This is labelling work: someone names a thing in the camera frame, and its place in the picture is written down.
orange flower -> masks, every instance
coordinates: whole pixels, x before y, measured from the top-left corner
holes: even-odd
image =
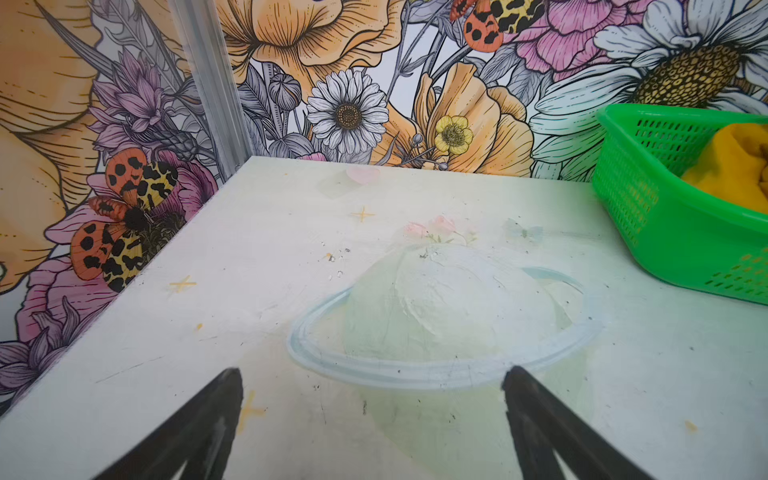
[[[374,67],[400,43],[406,0],[216,0],[235,82],[248,61],[278,64],[301,84],[304,101],[318,80]]]
[[[93,45],[87,0],[39,0]],[[0,293],[45,260],[45,229],[86,198],[96,170],[96,133],[87,112],[97,72],[40,15],[35,2],[3,0],[0,16]]]
[[[415,123],[387,106],[386,133],[373,150],[371,164],[386,155],[395,136],[407,150],[418,134],[423,140],[413,154],[447,163],[448,170],[530,177],[533,134],[525,123],[525,107],[516,97],[504,87],[486,88],[475,76],[475,67],[464,63],[451,67],[439,100],[432,82],[428,74],[422,75],[413,105]],[[387,165],[401,161],[395,150]],[[422,168],[435,165],[424,163]]]

spotted wing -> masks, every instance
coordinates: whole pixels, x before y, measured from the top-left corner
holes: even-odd
[[[176,168],[163,161],[145,165],[136,189],[136,206],[151,211],[174,191],[179,175]]]
[[[475,1],[476,0],[453,0],[453,5],[451,5],[451,22],[455,22],[463,17],[467,10],[472,8]]]
[[[122,221],[125,218],[125,214],[130,210],[130,207],[123,202],[101,195],[89,198],[88,206],[97,214],[103,217],[110,217],[116,222]]]
[[[496,17],[498,30],[504,34],[518,34],[530,28],[547,11],[546,0],[491,0],[491,13]]]
[[[141,246],[141,238],[138,233],[126,230],[112,244],[109,255],[101,267],[104,272],[104,281],[111,290],[120,293],[141,272],[142,268],[144,268],[144,249]]]
[[[136,203],[132,202],[135,195],[131,191],[138,188],[144,167],[148,164],[147,156],[140,148],[127,148],[117,152],[107,162],[107,169],[104,172],[107,176],[107,185],[123,197],[128,205],[136,207]]]
[[[504,38],[498,30],[496,17],[491,13],[490,0],[478,0],[464,24],[464,38],[467,45],[476,51],[490,53],[502,46]]]
[[[126,230],[124,223],[84,223],[72,237],[74,273],[83,280],[93,280],[101,275],[101,268],[107,262],[115,240],[122,237]]]

sunflower center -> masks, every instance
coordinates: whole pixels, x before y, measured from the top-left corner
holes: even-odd
[[[685,51],[656,67],[631,102],[674,107],[705,107],[732,80],[739,52],[725,45]]]

butterfly sticker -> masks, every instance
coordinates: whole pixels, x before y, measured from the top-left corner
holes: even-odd
[[[149,213],[176,187],[176,168],[163,162],[147,162],[138,148],[128,148],[107,162],[107,185],[117,197],[99,195],[88,206],[113,222],[84,223],[72,237],[74,272],[82,280],[104,276],[109,288],[121,292],[144,268],[143,246],[153,220]]]
[[[546,0],[453,0],[451,22],[474,6],[464,22],[464,38],[472,50],[492,53],[504,34],[518,34],[544,16]]]
[[[524,228],[521,224],[509,218],[505,223],[505,230],[505,236],[508,243],[523,242],[538,245],[544,241],[543,227],[536,226]]]

green plastic basket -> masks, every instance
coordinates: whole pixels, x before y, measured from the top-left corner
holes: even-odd
[[[768,304],[768,215],[679,178],[719,129],[768,117],[622,104],[598,119],[594,189],[635,260],[675,285]]]

